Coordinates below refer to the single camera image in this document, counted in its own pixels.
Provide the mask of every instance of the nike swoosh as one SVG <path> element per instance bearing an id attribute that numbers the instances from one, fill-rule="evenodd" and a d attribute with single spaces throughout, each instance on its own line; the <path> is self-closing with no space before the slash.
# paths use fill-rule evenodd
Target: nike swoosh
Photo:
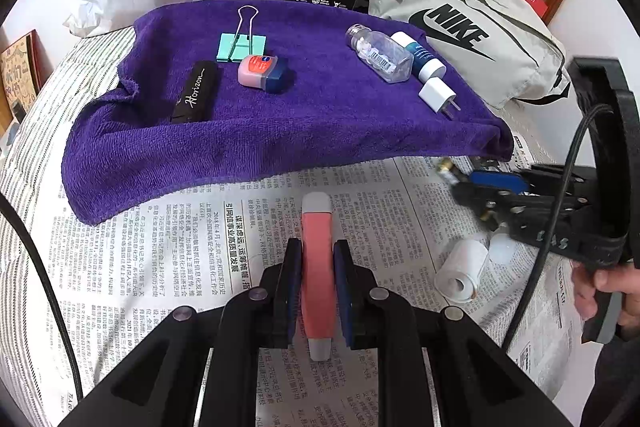
<path id="1" fill-rule="evenodd" d="M 453 44 L 454 46 L 473 52 L 476 55 L 481 55 L 482 57 L 488 58 L 492 62 L 495 62 L 494 58 L 491 58 L 489 55 L 485 55 L 484 53 L 479 52 L 468 42 L 459 41 L 453 35 L 439 32 L 438 30 L 432 28 L 431 26 L 428 26 L 427 23 L 424 21 L 424 14 L 427 13 L 428 11 L 429 10 L 422 10 L 422 11 L 419 11 L 418 13 L 414 13 L 413 15 L 411 15 L 411 17 L 409 18 L 409 24 L 413 24 L 414 26 L 417 26 L 421 30 L 424 30 L 424 33 L 428 37 L 431 37 L 432 39 Z"/>

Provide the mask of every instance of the striped fabric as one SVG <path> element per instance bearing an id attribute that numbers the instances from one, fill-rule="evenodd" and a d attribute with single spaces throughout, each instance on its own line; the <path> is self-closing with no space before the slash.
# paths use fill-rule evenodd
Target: striped fabric
<path id="1" fill-rule="evenodd" d="M 60 124 L 118 83 L 116 66 L 134 41 L 133 28 L 83 39 L 62 60 L 37 97 L 0 171 L 0 190 L 32 234 L 33 214 Z M 33 269 L 14 229 L 0 218 L 0 378 L 34 426 L 48 426 L 26 338 L 27 273 Z"/>

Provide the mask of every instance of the hand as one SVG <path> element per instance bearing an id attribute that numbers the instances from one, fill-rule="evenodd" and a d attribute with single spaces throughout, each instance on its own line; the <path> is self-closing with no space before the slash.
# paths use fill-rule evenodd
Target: hand
<path id="1" fill-rule="evenodd" d="M 640 270 L 633 263 L 621 264 L 611 270 L 597 270 L 591 276 L 582 264 L 575 264 L 571 275 L 574 282 L 575 308 L 584 320 L 594 317 L 598 305 L 596 289 L 601 292 L 622 292 L 623 307 L 618 318 L 622 336 L 629 340 L 640 335 Z"/>

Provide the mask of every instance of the black sleeve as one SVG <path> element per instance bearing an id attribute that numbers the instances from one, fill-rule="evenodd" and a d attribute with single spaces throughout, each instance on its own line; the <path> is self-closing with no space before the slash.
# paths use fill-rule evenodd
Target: black sleeve
<path id="1" fill-rule="evenodd" d="M 580 427 L 640 426 L 640 337 L 602 348 Z"/>

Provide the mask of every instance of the metal bolt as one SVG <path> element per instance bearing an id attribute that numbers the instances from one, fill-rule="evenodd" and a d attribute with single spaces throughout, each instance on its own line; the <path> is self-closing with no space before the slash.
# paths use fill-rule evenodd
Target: metal bolt
<path id="1" fill-rule="evenodd" d="M 461 321 L 462 317 L 464 317 L 465 314 L 457 306 L 448 306 L 444 308 L 444 316 L 447 317 L 450 321 L 457 322 L 457 321 Z"/>
<path id="2" fill-rule="evenodd" d="M 381 288 L 380 286 L 376 286 L 369 290 L 369 297 L 371 297 L 374 301 L 383 301 L 389 296 L 389 290 L 386 288 Z"/>
<path id="3" fill-rule="evenodd" d="M 178 322 L 183 322 L 190 319 L 191 315 L 193 315 L 193 309 L 189 308 L 188 306 L 180 306 L 176 308 L 172 313 L 172 316 Z"/>
<path id="4" fill-rule="evenodd" d="M 251 288 L 249 290 L 249 298 L 252 301 L 264 301 L 269 295 L 269 292 L 260 286 Z"/>

